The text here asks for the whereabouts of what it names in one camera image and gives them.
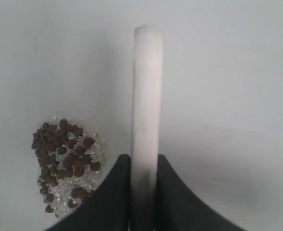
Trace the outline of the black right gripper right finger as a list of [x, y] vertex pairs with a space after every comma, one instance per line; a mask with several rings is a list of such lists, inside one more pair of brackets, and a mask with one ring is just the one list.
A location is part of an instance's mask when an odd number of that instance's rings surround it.
[[162, 154], [158, 156], [154, 229], [156, 231], [243, 230], [199, 199]]

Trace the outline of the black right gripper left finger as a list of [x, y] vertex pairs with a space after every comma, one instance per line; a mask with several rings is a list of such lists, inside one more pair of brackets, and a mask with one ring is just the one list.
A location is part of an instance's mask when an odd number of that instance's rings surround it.
[[130, 166], [121, 154], [93, 195], [49, 231], [127, 231], [129, 228]]

